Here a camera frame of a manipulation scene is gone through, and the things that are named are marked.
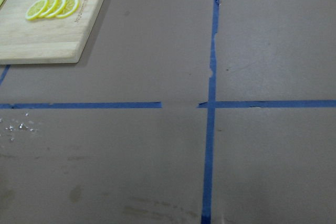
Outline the bamboo cutting board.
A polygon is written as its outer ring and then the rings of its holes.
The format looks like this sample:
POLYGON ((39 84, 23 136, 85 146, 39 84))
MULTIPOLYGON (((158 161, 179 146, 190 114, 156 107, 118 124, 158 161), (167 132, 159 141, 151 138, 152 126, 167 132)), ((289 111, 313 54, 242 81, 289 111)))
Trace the bamboo cutting board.
POLYGON ((69 17, 28 21, 37 0, 6 0, 1 6, 1 64, 76 63, 103 0, 79 0, 69 17))

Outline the lemon slice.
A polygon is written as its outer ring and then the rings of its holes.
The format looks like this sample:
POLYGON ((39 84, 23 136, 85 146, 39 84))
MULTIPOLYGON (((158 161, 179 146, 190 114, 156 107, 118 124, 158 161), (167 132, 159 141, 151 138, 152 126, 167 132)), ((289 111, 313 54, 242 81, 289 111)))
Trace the lemon slice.
POLYGON ((53 12, 55 6, 57 5, 58 0, 47 0, 47 5, 45 10, 38 16, 39 18, 44 18, 50 13, 53 12))
POLYGON ((47 15, 45 18, 56 17, 56 15, 58 13, 60 13, 62 11, 62 9, 64 8, 65 2, 66 2, 66 0, 58 0, 57 5, 55 6, 55 9, 53 10, 53 12, 50 13, 49 15, 47 15))
POLYGON ((26 11, 25 18, 27 20, 34 20, 42 14, 48 6, 48 0, 37 0, 26 11))
POLYGON ((65 6, 56 18, 66 18, 71 16, 79 7, 79 0, 66 0, 65 6))

